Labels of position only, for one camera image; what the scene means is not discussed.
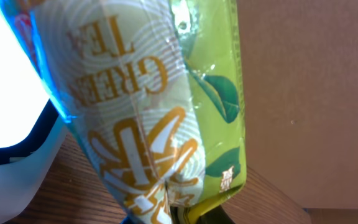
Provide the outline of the green tea carton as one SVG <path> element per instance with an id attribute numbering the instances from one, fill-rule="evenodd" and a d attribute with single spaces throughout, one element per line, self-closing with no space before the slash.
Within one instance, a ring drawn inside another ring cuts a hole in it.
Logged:
<path id="1" fill-rule="evenodd" d="M 103 184 L 134 223 L 230 223 L 246 182 L 237 3 L 0 1 Z"/>

